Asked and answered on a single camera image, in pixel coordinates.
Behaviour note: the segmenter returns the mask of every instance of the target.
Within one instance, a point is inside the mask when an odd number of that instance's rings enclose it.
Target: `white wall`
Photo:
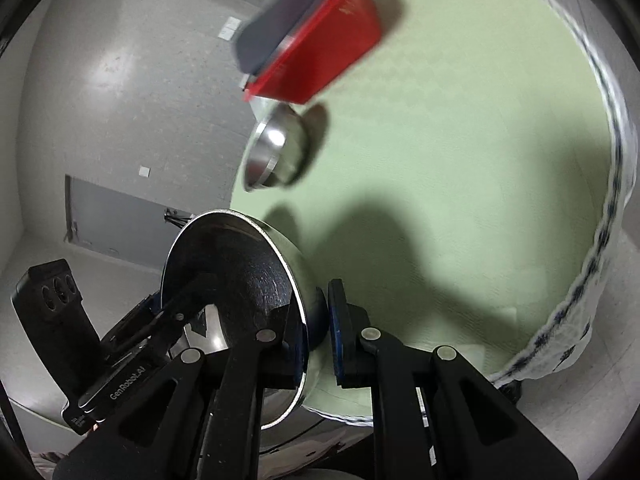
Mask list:
[[[218,33],[256,10],[242,0],[53,0],[20,110],[27,231],[63,239],[66,174],[193,213],[227,206],[254,116]]]
[[[82,305],[99,336],[146,295],[158,290],[160,273],[24,234],[0,278],[0,377],[9,394],[34,412],[60,419],[65,397],[40,362],[11,304],[28,267],[65,258],[82,293]]]
[[[83,439],[68,426],[62,426],[12,402],[15,416],[29,449],[35,453],[68,453]]]
[[[15,137],[24,75],[51,0],[42,0],[0,57],[0,272],[22,235]]]

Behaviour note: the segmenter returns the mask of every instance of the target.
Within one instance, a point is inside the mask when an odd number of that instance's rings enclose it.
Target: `green mat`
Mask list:
[[[580,272],[610,166],[606,110],[542,0],[375,0],[385,39],[305,112],[314,152],[231,207],[342,278],[375,326],[451,344],[485,375],[523,349]],[[305,405],[369,416],[328,358]]]

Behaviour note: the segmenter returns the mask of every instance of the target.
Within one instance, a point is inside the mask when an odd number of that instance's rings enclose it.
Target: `red container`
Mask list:
[[[246,86],[244,98],[304,104],[381,36],[373,0],[323,0],[293,33],[290,45]]]

